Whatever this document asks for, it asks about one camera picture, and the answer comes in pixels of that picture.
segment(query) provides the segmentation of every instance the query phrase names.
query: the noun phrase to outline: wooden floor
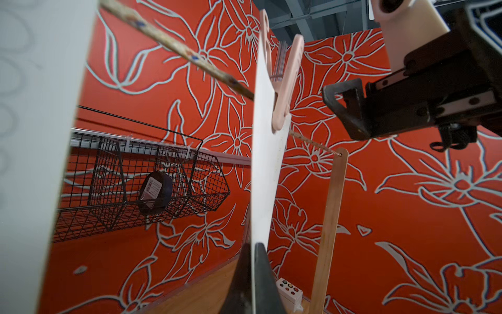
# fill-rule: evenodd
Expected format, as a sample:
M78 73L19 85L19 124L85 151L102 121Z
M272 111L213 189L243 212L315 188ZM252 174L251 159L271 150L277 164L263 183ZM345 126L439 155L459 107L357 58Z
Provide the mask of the wooden floor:
M225 301L233 271L234 260L190 287L170 297L146 314L218 314ZM309 301L302 300L303 313L308 314Z

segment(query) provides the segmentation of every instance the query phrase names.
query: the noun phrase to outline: black wire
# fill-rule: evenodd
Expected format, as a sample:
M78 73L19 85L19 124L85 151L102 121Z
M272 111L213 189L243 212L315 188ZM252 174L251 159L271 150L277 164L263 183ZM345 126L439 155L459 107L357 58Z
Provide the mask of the black wire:
M310 0L310 3L309 3L309 8L307 10L307 14L310 14L310 11L312 10L312 4L314 3L314 0Z
M85 109L85 110L93 111L93 112L95 112L95 113L99 113L99 114L103 114L103 115L107 115L107 116L111 116L111 117L119 118L119 119L122 119L122 120L131 121L131 122L134 122L134 123L139 123L139 124L142 124L142 125L144 125L144 126L149 126L149 127L152 127L152 128L156 128L156 129L164 130L164 131L166 131L166 132L171 132L171 133L178 134L178 135L181 135L181 136L186 136L186 137L188 137L188 138L191 138L191 139L194 139L194 140L200 141L200 144L197 146L197 151L199 151L199 149L202 147L203 140L202 140L202 139L199 139L199 138L196 138L196 137L194 137L194 136L191 136L191 135L186 135L186 134L179 133L179 132L176 132L176 131L173 131L173 130L169 130L169 129L166 129L166 128L162 128L162 127L154 126L153 124L149 124L149 123L146 123L146 122L141 122L141 121L138 121L138 120L129 119L129 118L122 117L122 116L119 116L119 115L114 115L114 114L107 113L107 112L105 112L105 111L101 111L101 110L98 110L98 109L93 109L93 108L89 108L89 107L85 107L85 106L78 106L78 107L79 107L79 108L81 108L81 109Z
M343 27L341 35L343 35L343 33L345 32L345 21L347 21L347 10L345 11L345 18L343 19Z

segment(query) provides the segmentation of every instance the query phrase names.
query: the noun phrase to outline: pink plastic clip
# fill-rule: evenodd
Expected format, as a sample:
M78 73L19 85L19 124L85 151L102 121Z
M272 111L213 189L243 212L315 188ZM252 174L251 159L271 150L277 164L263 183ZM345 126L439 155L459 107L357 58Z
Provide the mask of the pink plastic clip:
M265 49L265 60L267 62L267 70L270 76L272 75L272 53L268 39L270 26L269 17L267 16L267 12L265 10L260 11L260 22L262 24L260 36ZM293 45L290 48L288 63L286 64L282 81L272 82L272 86L277 93L274 113L272 114L272 128L275 131L279 131L283 128L284 120L289 113L291 97L293 96L296 77L298 76L298 70L300 69L300 63L302 62L304 46L305 40L303 39L303 36L298 34L295 35Z

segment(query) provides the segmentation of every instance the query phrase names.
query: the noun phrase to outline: black metal bracket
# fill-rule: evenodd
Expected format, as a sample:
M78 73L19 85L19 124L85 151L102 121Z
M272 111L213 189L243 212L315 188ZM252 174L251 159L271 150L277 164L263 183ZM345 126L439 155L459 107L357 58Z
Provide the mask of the black metal bracket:
M342 94L347 108L336 100L337 94ZM323 87L322 98L328 108L340 118L350 138L370 138L370 130L364 117L365 99L360 78Z

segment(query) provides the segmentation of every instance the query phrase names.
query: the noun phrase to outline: ceiling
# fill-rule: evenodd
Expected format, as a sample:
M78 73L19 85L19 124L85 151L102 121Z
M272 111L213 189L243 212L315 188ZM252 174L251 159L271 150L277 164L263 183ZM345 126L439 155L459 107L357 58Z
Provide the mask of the ceiling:
M279 41L291 45L295 34L305 42L379 27L368 17L367 0L253 0L267 10L270 28ZM435 6L448 24L451 10L464 0L437 0Z

